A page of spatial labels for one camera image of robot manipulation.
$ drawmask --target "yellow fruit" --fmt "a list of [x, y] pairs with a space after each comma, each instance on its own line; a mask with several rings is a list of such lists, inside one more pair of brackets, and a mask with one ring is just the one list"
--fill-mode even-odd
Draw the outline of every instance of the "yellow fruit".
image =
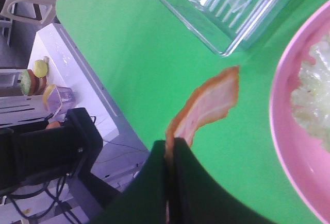
[[37, 60], [34, 63], [33, 72], [36, 77], [42, 78], [47, 75], [48, 65], [43, 60]]

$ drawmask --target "bacon slice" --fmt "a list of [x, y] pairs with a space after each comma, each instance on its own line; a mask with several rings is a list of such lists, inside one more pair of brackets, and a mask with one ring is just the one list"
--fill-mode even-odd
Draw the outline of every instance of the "bacon slice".
[[195, 89], [166, 130], [166, 160], [172, 164], [174, 138], [184, 138], [191, 147], [199, 127], [227, 116], [238, 98], [239, 66], [224, 69]]

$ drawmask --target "pink plate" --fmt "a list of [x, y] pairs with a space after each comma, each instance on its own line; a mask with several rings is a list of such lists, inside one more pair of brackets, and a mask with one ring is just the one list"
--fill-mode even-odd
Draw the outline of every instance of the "pink plate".
[[270, 97], [270, 125], [278, 158], [299, 196], [323, 223], [330, 223], [330, 153], [296, 124], [290, 94], [298, 86], [301, 61], [310, 59], [310, 46], [329, 31], [330, 1], [290, 41], [277, 66]]

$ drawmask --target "green tabletop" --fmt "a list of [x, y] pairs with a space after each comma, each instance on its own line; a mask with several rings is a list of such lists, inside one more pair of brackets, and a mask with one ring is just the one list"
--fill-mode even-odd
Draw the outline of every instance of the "green tabletop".
[[286, 45], [326, 0], [295, 0], [247, 51], [214, 55], [159, 0], [58, 0], [57, 14], [143, 143], [151, 148], [190, 93], [241, 65], [236, 107], [201, 128], [192, 150], [230, 193], [278, 223], [320, 223], [277, 159], [272, 78]]

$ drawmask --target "gray floor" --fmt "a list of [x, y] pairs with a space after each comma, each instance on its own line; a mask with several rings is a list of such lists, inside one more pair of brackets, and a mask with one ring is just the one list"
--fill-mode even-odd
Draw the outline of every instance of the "gray floor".
[[[19, 14], [28, 14], [27, 6], [18, 4]], [[27, 68], [36, 32], [42, 26], [13, 21], [11, 44], [7, 45], [7, 38], [0, 33], [0, 68]]]

